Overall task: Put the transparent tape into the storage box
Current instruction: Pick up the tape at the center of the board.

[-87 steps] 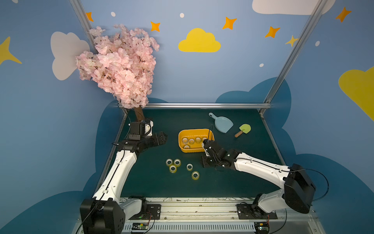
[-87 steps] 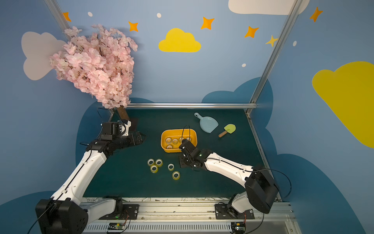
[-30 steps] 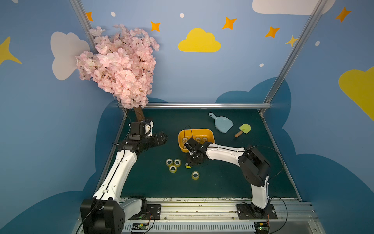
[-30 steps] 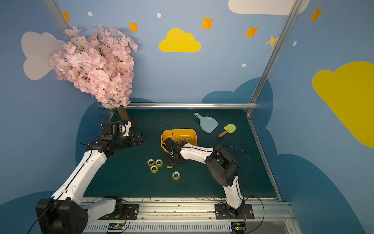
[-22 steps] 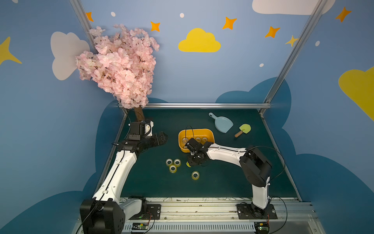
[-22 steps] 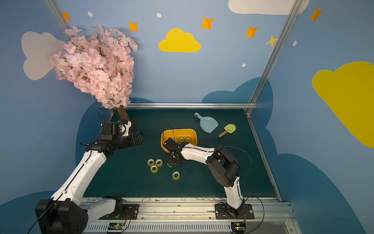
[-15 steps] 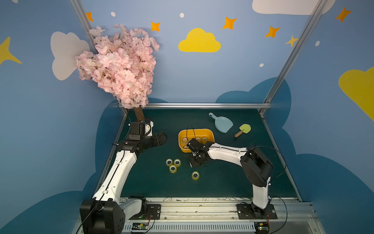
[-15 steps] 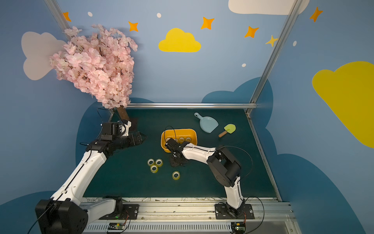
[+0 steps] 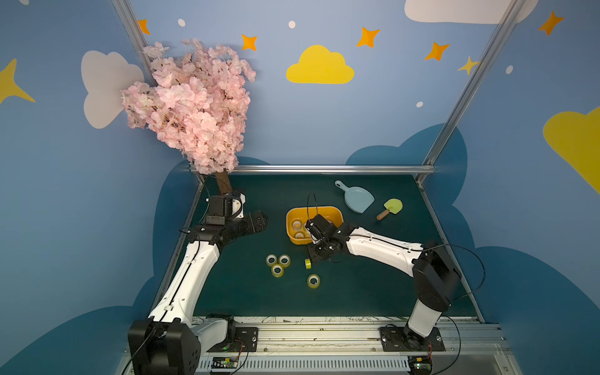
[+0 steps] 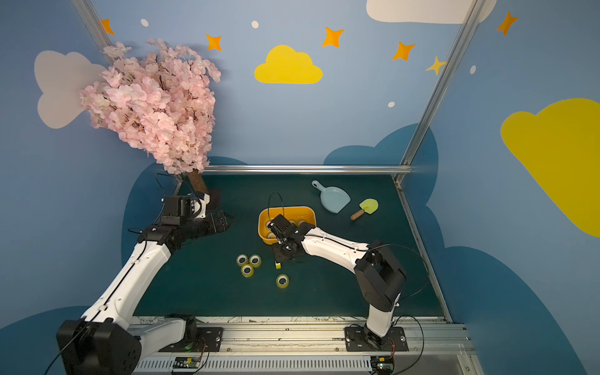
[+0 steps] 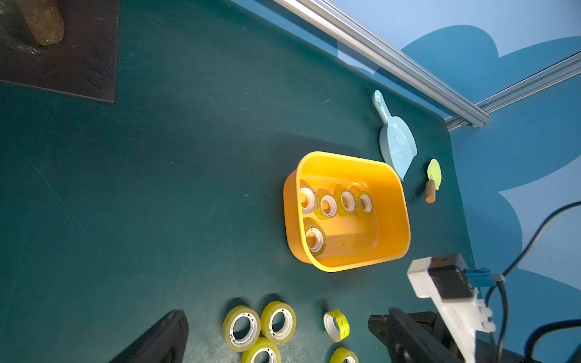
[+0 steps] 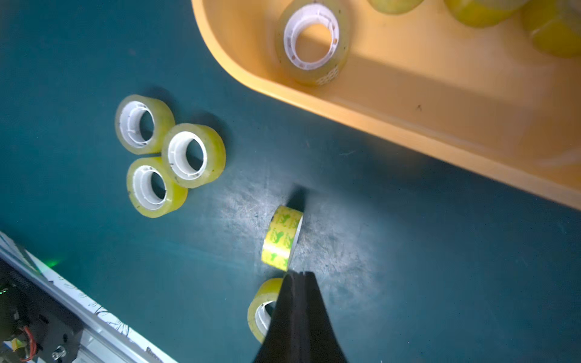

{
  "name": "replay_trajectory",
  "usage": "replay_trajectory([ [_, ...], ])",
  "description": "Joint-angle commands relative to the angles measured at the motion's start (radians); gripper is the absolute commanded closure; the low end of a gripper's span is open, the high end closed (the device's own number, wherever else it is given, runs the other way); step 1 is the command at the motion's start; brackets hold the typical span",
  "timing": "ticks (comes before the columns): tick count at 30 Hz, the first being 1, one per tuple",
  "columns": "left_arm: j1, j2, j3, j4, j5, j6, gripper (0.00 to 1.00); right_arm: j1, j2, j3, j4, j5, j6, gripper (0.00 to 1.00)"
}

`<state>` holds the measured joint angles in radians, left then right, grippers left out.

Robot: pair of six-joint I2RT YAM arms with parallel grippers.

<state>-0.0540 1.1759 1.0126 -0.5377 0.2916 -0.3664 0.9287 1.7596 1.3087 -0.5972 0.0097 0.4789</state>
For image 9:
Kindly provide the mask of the transparent tape roll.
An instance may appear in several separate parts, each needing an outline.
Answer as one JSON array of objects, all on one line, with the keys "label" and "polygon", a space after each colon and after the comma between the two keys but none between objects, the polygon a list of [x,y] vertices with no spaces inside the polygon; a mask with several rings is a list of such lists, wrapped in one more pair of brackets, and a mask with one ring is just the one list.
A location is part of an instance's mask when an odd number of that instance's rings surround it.
[{"label": "transparent tape roll", "polygon": [[294,220],[292,222],[292,229],[294,231],[301,231],[302,228],[303,228],[303,222],[301,222],[301,220]]}]

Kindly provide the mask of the yellow plastic storage box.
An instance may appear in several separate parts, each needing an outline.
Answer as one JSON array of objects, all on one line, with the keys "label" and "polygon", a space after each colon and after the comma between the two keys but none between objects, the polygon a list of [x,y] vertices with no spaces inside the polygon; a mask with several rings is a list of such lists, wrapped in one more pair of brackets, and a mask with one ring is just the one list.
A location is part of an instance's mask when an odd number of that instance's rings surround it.
[{"label": "yellow plastic storage box", "polygon": [[295,245],[308,245],[312,242],[306,229],[306,222],[317,214],[322,215],[329,223],[339,227],[344,221],[342,212],[334,206],[298,207],[291,209],[286,215],[286,233]]}]

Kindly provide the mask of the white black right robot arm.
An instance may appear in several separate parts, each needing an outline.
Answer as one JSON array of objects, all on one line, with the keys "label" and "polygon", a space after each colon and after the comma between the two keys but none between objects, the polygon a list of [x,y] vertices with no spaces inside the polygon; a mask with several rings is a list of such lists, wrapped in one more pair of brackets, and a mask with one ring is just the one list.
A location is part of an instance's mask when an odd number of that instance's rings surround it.
[{"label": "white black right robot arm", "polygon": [[326,222],[323,228],[306,223],[305,228],[312,241],[308,250],[313,263],[348,253],[384,263],[413,278],[417,302],[404,328],[405,338],[428,338],[453,303],[462,274],[443,245],[403,242],[347,223],[336,227]]}]

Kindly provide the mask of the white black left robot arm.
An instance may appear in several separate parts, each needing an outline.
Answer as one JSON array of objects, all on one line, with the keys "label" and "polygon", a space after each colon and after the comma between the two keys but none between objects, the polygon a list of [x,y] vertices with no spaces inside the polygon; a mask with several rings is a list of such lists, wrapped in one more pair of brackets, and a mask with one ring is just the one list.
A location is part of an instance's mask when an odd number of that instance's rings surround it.
[{"label": "white black left robot arm", "polygon": [[192,318],[224,247],[265,231],[267,224],[268,217],[257,211],[217,225],[202,223],[190,230],[184,259],[164,296],[148,318],[134,321],[128,331],[131,360],[127,370],[135,374],[194,374],[204,353],[237,345],[233,317],[212,315],[197,325]]}]

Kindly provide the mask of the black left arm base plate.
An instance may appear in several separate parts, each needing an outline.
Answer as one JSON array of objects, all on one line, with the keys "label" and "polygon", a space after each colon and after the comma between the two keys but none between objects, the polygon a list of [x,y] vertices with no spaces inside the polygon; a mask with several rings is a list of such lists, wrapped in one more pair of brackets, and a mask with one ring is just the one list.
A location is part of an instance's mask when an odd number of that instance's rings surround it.
[{"label": "black left arm base plate", "polygon": [[257,327],[236,327],[234,331],[228,331],[225,340],[214,345],[209,353],[255,353],[258,337]]}]

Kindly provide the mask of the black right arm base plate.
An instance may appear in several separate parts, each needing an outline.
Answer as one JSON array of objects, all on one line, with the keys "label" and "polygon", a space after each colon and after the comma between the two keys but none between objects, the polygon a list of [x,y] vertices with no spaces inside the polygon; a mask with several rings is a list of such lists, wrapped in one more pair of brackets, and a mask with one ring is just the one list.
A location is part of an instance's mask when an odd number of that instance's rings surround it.
[{"label": "black right arm base plate", "polygon": [[388,324],[379,328],[385,352],[444,352],[445,344],[437,327],[427,337],[421,337],[408,327]]}]

